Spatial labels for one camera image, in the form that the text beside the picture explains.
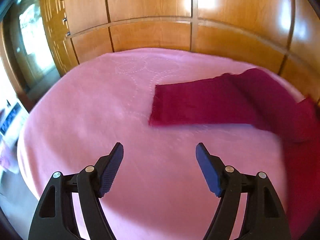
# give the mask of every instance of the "red cloth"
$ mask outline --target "red cloth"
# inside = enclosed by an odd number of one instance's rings
[[[246,123],[283,142],[287,217],[293,239],[320,210],[320,120],[310,98],[300,103],[260,69],[194,82],[156,85],[150,125]]]

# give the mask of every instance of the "blue gripper pad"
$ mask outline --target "blue gripper pad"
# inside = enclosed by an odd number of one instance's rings
[[[223,162],[219,157],[210,155],[203,143],[196,146],[196,158],[210,191],[217,197],[221,197],[222,188],[219,176],[225,167]]]
[[[110,158],[110,160],[100,176],[100,188],[98,190],[99,197],[103,197],[105,193],[108,193],[110,191],[113,180],[116,177],[123,159],[122,144],[116,143],[108,157]]]

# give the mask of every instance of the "bed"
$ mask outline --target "bed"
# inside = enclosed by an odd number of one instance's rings
[[[197,164],[203,142],[241,173],[264,171],[286,208],[286,174],[279,138],[250,125],[150,127],[156,84],[188,82],[257,66],[180,50],[145,48],[108,53],[68,72],[30,113],[18,143],[21,174],[39,199],[55,171],[77,173],[116,142],[124,159],[101,204],[117,239],[202,239],[219,199]],[[304,97],[267,71],[297,100]],[[77,195],[80,234],[88,239]],[[237,238],[242,196],[231,235]]]

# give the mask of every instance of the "metal screw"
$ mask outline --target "metal screw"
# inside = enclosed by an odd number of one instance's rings
[[[264,172],[259,172],[259,177],[265,179],[267,175]]]
[[[225,170],[226,172],[230,172],[230,173],[235,171],[235,169],[232,166],[226,166]]]
[[[61,173],[57,171],[53,174],[53,177],[56,179],[56,178],[60,177],[60,175],[61,175]]]
[[[94,171],[94,167],[93,166],[88,166],[88,167],[85,168],[85,171],[86,172],[92,172],[92,171]]]

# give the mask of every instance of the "magenta fabric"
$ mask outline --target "magenta fabric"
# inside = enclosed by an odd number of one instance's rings
[[[260,69],[188,83],[156,85],[150,125],[246,123],[283,142],[288,220],[298,239],[320,210],[320,121],[307,98],[296,103]]]
[[[55,171],[77,173],[119,141],[124,159],[110,192],[101,199],[117,239],[202,239],[219,203],[196,161],[196,145],[203,142],[242,173],[265,171],[286,209],[286,173],[275,134],[243,124],[148,125],[156,84],[240,74],[255,67],[169,49],[110,53],[80,64],[30,113],[18,142],[21,174],[39,198]],[[296,101],[303,99],[288,82],[268,75]],[[74,197],[79,230],[88,239]],[[244,207],[242,197],[232,239],[238,237]]]

